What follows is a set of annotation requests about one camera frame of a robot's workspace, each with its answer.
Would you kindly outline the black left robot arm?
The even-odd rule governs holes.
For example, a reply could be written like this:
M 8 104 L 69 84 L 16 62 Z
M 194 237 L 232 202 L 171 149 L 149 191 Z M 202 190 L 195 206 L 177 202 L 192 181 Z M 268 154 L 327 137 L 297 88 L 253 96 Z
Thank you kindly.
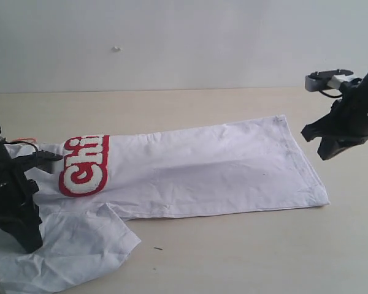
M 1 137 L 0 127 L 0 229 L 13 236 L 26 253 L 42 247 L 42 220 L 33 195 L 39 191 L 36 182 L 25 172 L 37 165 L 37 152 L 12 158 Z

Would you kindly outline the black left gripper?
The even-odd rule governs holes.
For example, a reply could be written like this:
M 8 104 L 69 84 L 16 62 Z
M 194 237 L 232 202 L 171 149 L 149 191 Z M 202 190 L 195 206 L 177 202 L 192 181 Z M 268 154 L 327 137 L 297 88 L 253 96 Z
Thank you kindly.
M 38 166 L 39 150 L 34 144 L 31 154 L 11 157 L 6 145 L 0 143 L 0 229 L 16 239 L 26 253 L 42 247 L 42 220 L 33 195 L 39 191 L 25 172 Z

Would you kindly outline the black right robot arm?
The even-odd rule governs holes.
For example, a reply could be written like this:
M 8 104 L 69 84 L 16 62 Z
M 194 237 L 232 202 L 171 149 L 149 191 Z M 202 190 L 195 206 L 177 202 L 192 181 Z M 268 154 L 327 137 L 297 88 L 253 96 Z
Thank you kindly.
M 368 140 L 368 73 L 359 78 L 346 69 L 316 71 L 305 76 L 304 88 L 334 99 L 328 114 L 301 131 L 307 142 L 321 138 L 318 155 L 322 160 Z

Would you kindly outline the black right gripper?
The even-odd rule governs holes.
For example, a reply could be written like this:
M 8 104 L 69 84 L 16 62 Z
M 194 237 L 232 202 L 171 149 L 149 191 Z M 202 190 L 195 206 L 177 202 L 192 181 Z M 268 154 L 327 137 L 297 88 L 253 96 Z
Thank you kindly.
M 301 135 L 306 142 L 321 138 L 318 155 L 329 160 L 364 143 L 368 139 L 368 83 L 330 83 L 342 98 L 332 106 L 331 113 L 306 124 Z

